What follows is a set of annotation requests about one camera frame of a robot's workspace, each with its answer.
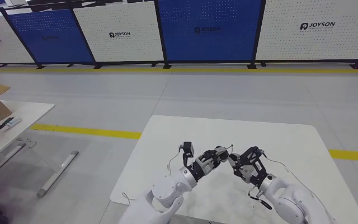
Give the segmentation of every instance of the yellow floor line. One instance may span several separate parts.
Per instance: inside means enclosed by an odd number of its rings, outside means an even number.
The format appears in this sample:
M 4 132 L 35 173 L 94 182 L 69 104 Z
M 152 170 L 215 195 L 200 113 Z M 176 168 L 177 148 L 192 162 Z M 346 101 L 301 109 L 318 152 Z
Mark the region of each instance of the yellow floor line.
M 245 69 L 245 68 L 1 68 L 0 72 L 250 72 L 250 73 L 358 73 L 358 69 Z
M 122 130 L 103 130 L 94 128 L 78 128 L 59 125 L 48 124 L 34 124 L 31 127 L 32 130 L 47 130 L 50 132 L 63 132 L 73 134 L 88 134 L 92 136 L 107 136 L 115 138 L 130 138 L 139 139 L 142 135 L 140 132 L 126 132 Z M 356 160 L 358 161 L 358 151 L 345 151 L 345 150 L 329 150 L 332 158 L 341 160 Z
M 139 139 L 140 132 L 125 132 L 121 130 L 103 130 L 103 129 L 94 129 L 94 128 L 78 128 L 78 127 L 68 127 L 68 126 L 59 126 L 59 125 L 48 125 L 48 124 L 34 124 L 31 126 L 32 130 L 47 130 L 50 132 L 64 132 L 64 133 L 74 133 L 74 134 L 89 134 L 92 136 L 107 136 L 115 138 L 131 138 Z
M 332 158 L 338 158 L 341 160 L 358 160 L 358 152 L 345 151 L 345 150 L 329 150 Z

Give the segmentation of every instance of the joyson logo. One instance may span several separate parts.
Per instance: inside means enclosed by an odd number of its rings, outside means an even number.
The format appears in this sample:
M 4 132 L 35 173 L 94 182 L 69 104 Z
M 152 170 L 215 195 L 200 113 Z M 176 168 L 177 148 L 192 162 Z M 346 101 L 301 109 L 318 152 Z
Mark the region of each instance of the joyson logo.
M 221 27 L 195 27 L 194 34 L 207 33 L 207 32 L 218 32 L 221 31 Z
M 304 22 L 301 24 L 300 30 L 329 30 L 335 26 L 336 22 L 312 22 L 308 24 Z
M 56 40 L 58 38 L 59 38 L 58 36 L 42 36 L 42 39 L 45 40 L 45 41 Z
M 115 38 L 115 39 L 130 38 L 130 32 L 110 32 L 110 38 Z

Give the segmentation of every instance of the black metal frame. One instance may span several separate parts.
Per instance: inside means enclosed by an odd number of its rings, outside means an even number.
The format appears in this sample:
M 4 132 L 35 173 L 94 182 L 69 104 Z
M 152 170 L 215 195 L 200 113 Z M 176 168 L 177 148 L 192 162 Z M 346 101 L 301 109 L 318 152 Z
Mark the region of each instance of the black metal frame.
M 2 15 L 4 16 L 4 18 L 6 19 L 6 21 L 8 22 L 8 24 L 10 25 L 11 29 L 14 31 L 14 33 L 16 34 L 16 36 L 19 38 L 20 42 L 22 43 L 22 45 L 25 47 L 25 49 L 27 50 L 27 52 L 30 54 L 30 56 L 32 57 L 32 60 L 34 60 L 35 63 L 0 63 L 0 64 L 35 64 L 37 65 L 38 69 L 42 69 L 45 66 L 43 66 L 43 64 L 68 64 L 68 67 L 71 67 L 74 64 L 82 64 L 82 65 L 95 65 L 95 68 L 97 68 L 97 63 L 95 61 L 95 58 L 93 57 L 92 51 L 90 49 L 90 47 L 88 46 L 87 40 L 84 37 L 83 31 L 77 21 L 77 18 L 74 15 L 73 12 L 73 7 L 71 4 L 71 1 L 69 0 L 64 0 L 66 2 L 56 2 L 56 3 L 49 3 L 49 4 L 35 4 L 35 5 L 31 5 L 31 6 L 20 6 L 20 7 L 13 7 L 13 8 L 0 8 L 0 11 L 2 13 Z M 85 1 L 76 1 L 76 2 L 91 2 L 90 0 L 85 0 Z M 92 57 L 92 62 L 38 62 L 35 58 L 35 56 L 32 54 L 31 50 L 29 49 L 29 47 L 26 45 L 26 43 L 24 42 L 24 40 L 22 39 L 22 37 L 20 36 L 20 34 L 18 33 L 18 31 L 16 30 L 16 28 L 14 27 L 14 25 L 12 24 L 11 20 L 8 18 L 8 14 L 6 11 L 8 10 L 17 10 L 17 9 L 21 9 L 21 8 L 31 8 L 31 7 L 37 7 L 37 6 L 57 6 L 57 5 L 66 5 L 68 7 L 68 9 L 71 11 L 72 16 L 74 17 L 74 20 L 76 22 L 76 25 L 78 27 L 79 32 L 82 35 L 82 38 L 84 40 L 84 43 L 86 44 L 86 47 Z
M 158 3 L 158 0 L 154 0 L 154 8 L 156 9 L 156 16 L 157 16 L 157 23 L 158 23 L 158 29 L 159 29 L 159 36 L 160 36 L 160 38 L 161 38 L 161 45 L 162 45 L 162 52 L 163 52 L 163 59 L 164 59 L 163 69 L 170 69 L 172 66 L 168 64 L 166 44 L 165 44 L 165 41 L 164 41 L 163 27 L 162 27 L 162 20 L 161 20 L 161 13 L 160 13 L 160 11 L 159 11 L 159 3 Z
M 248 69 L 256 69 L 256 65 L 255 65 L 256 54 L 257 54 L 258 42 L 260 40 L 261 27 L 262 27 L 262 21 L 263 21 L 263 14 L 265 13 L 265 7 L 266 7 L 266 0 L 261 0 L 260 12 L 258 14 L 258 20 L 257 20 L 255 42 L 253 44 L 252 58 L 251 58 L 251 63 L 247 66 Z
M 101 66 L 99 66 L 98 63 L 96 62 L 95 57 L 93 56 L 92 50 L 91 50 L 90 46 L 88 45 L 87 39 L 86 39 L 86 37 L 84 36 L 84 33 L 83 33 L 83 31 L 82 31 L 82 28 L 81 28 L 81 26 L 79 25 L 79 22 L 78 22 L 78 20 L 77 20 L 77 17 L 76 17 L 76 15 L 74 14 L 71 0 L 67 0 L 67 5 L 68 5 L 68 9 L 70 10 L 70 12 L 71 12 L 71 14 L 72 14 L 72 16 L 73 16 L 73 18 L 74 18 L 74 21 L 75 21 L 75 23 L 76 23 L 76 25 L 77 25 L 78 30 L 79 30 L 79 32 L 81 33 L 81 37 L 82 37 L 82 39 L 83 39 L 83 42 L 84 42 L 84 44 L 86 45 L 86 48 L 87 48 L 89 54 L 91 55 L 91 58 L 92 58 L 92 61 L 93 61 L 93 65 L 95 66 L 94 69 L 100 69 Z
M 35 64 L 37 65 L 37 69 L 43 69 L 44 66 L 42 66 L 35 58 L 35 56 L 32 54 L 32 52 L 29 50 L 29 47 L 25 44 L 24 40 L 21 38 L 21 36 L 19 35 L 19 33 L 17 32 L 16 28 L 14 27 L 14 25 L 12 24 L 11 20 L 9 19 L 9 16 L 6 12 L 6 9 L 4 9 L 3 7 L 0 8 L 0 12 L 3 15 L 3 17 L 5 18 L 5 20 L 7 21 L 7 23 L 10 25 L 11 29 L 13 30 L 13 32 L 16 34 L 17 38 L 20 40 L 21 44 L 25 47 L 25 49 L 27 50 L 27 52 L 29 53 L 29 55 L 31 56 L 32 60 L 34 60 Z
M 20 7 L 14 7 L 14 8 L 0 8 L 1 13 L 3 14 L 4 18 L 6 19 L 6 21 L 8 22 L 8 24 L 10 25 L 11 29 L 14 31 L 14 33 L 16 34 L 16 36 L 19 38 L 20 42 L 22 43 L 22 45 L 25 47 L 25 49 L 27 50 L 27 52 L 29 53 L 29 55 L 32 57 L 32 59 L 34 60 L 34 63 L 0 63 L 2 64 L 2 66 L 0 67 L 4 67 L 8 64 L 35 64 L 37 65 L 38 69 L 42 69 L 44 68 L 43 64 L 68 64 L 68 67 L 71 67 L 74 64 L 84 64 L 84 65 L 94 65 L 95 69 L 101 68 L 102 66 L 109 66 L 109 65 L 125 65 L 125 64 L 152 64 L 152 67 L 155 67 L 158 63 L 164 63 L 163 68 L 164 69 L 169 69 L 171 67 L 170 63 L 249 63 L 249 65 L 247 66 L 248 69 L 255 69 L 256 65 L 255 63 L 261 63 L 261 66 L 265 67 L 266 63 L 275 63 L 275 62 L 288 62 L 288 63 L 317 63 L 317 62 L 342 62 L 342 63 L 354 63 L 351 64 L 350 66 L 354 69 L 358 69 L 358 59 L 348 59 L 348 60 L 344 60 L 344 59 L 323 59 L 323 60 L 256 60 L 256 54 L 257 54 L 257 48 L 258 48 L 258 42 L 260 39 L 260 33 L 261 33 L 261 27 L 262 27 L 262 22 L 263 22 L 263 16 L 265 13 L 265 7 L 266 7 L 266 0 L 261 0 L 261 5 L 260 5 L 260 12 L 259 12 L 259 17 L 258 17 L 258 23 L 257 23 L 257 29 L 256 29 L 256 34 L 255 34 L 255 41 L 254 41 L 254 48 L 253 48 L 253 53 L 252 53 L 252 58 L 251 60 L 168 60 L 167 59 L 167 53 L 166 53 L 166 47 L 165 47 L 165 40 L 164 40 L 164 35 L 163 35 L 163 29 L 162 29 L 162 21 L 161 21 L 161 16 L 160 16 L 160 11 L 159 11 L 159 3 L 158 0 L 152 0 L 154 2 L 154 6 L 156 9 L 156 17 L 157 17 L 157 22 L 158 22 L 158 28 L 159 28 L 159 35 L 160 35 L 160 39 L 161 39 L 161 46 L 162 46 L 162 52 L 163 52 L 163 59 L 164 60 L 157 60 L 157 61 L 127 61 L 127 62 L 97 62 L 93 56 L 92 50 L 90 48 L 90 46 L 88 45 L 87 39 L 82 31 L 82 28 L 76 18 L 76 15 L 73 11 L 74 7 L 73 7 L 73 3 L 74 2 L 81 2 L 81 3 L 85 3 L 85 2 L 101 2 L 102 0 L 84 0 L 84 1 L 71 1 L 71 0 L 63 0 L 64 2 L 57 2 L 57 3 L 49 3 L 49 4 L 35 4 L 35 5 L 31 5 L 31 6 L 20 6 Z M 38 62 L 36 60 L 36 58 L 34 57 L 34 55 L 32 54 L 32 52 L 29 50 L 29 47 L 25 44 L 25 42 L 23 41 L 23 39 L 20 37 L 19 33 L 17 32 L 16 28 L 14 27 L 14 25 L 12 24 L 12 22 L 10 21 L 10 19 L 8 18 L 8 14 L 7 14 L 7 10 L 14 10 L 14 9 L 21 9 L 21 8 L 31 8 L 31 7 L 37 7 L 37 6 L 57 6 L 59 4 L 63 4 L 66 5 L 68 7 L 68 9 L 70 9 L 72 16 L 75 19 L 75 22 L 77 24 L 77 27 L 81 33 L 81 36 L 86 44 L 86 47 L 88 49 L 88 51 L 91 54 L 92 60 L 93 62 L 60 62 L 60 63 L 55 63 L 55 62 L 51 62 L 51 63 L 42 63 L 42 62 Z

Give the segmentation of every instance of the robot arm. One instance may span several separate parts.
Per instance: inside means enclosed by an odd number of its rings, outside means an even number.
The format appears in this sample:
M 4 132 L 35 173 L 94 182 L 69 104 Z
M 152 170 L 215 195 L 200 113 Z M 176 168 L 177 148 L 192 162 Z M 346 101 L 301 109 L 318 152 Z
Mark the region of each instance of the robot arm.
M 214 150 L 207 150 L 187 165 L 187 159 L 194 157 L 191 142 L 184 142 L 184 167 L 171 176 L 165 176 L 161 181 L 153 184 L 152 188 L 141 194 L 124 212 L 119 224 L 167 224 L 183 203 L 183 194 L 190 192 L 197 182 L 228 159 L 226 148 L 217 146 Z M 153 199 L 168 208 L 160 212 L 153 207 Z
M 284 180 L 268 174 L 263 166 L 260 156 L 265 155 L 257 147 L 249 148 L 244 154 L 232 153 L 229 163 L 234 169 L 234 175 L 239 176 L 246 183 L 255 185 L 259 192 L 256 197 L 266 208 L 271 206 L 259 197 L 264 195 L 271 202 L 277 214 L 290 224 L 331 224 L 335 220 L 326 211 L 324 205 L 308 189 L 298 184 L 289 184 Z M 279 189 L 284 191 L 275 195 Z

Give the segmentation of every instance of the white table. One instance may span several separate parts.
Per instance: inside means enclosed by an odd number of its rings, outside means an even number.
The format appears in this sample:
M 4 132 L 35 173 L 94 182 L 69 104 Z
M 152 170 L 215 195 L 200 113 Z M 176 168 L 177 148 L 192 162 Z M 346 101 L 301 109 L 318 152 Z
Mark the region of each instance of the white table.
M 22 132 L 24 132 L 40 118 L 42 118 L 48 111 L 50 111 L 55 106 L 54 104 L 41 104 L 36 102 L 16 102 L 4 100 L 2 100 L 1 102 L 3 102 L 10 109 L 10 111 L 12 111 L 12 115 L 10 115 L 9 117 L 18 116 L 22 119 L 22 121 L 16 124 L 13 128 L 5 131 L 4 133 L 0 133 L 0 152 L 10 146 L 11 143 L 18 139 Z M 0 124 L 2 124 L 6 119 L 7 118 L 1 120 Z M 36 143 L 30 139 L 28 139 L 26 143 L 29 145 L 30 150 L 32 150 L 32 148 L 36 145 Z M 21 141 L 18 146 L 16 146 L 8 154 L 3 155 L 0 153 L 0 166 L 2 166 L 13 155 L 15 155 L 15 153 L 18 152 L 23 146 L 24 143 Z M 64 161 L 64 163 L 60 165 L 46 155 L 41 155 L 37 152 L 35 153 L 55 172 L 46 182 L 46 184 L 39 190 L 37 196 L 39 198 L 42 198 L 46 194 L 48 189 L 56 181 L 56 179 L 70 164 L 73 158 L 78 154 L 78 152 L 72 151 L 68 158 Z
M 121 195 L 136 198 L 156 180 L 168 175 L 167 164 L 178 145 L 191 141 L 195 155 L 215 146 L 234 145 L 242 153 L 251 146 L 265 150 L 271 159 L 288 168 L 320 197 L 331 215 L 344 224 L 358 223 L 358 206 L 316 129 L 310 125 L 244 122 L 174 116 L 152 116 L 111 194 L 115 203 L 128 204 Z M 267 172 L 298 183 L 281 165 L 262 158 Z M 182 156 L 171 163 L 183 166 Z M 252 187 L 221 164 L 186 193 L 177 214 L 227 224 L 284 224 L 274 211 L 247 197 Z M 159 203 L 154 206 L 163 209 Z

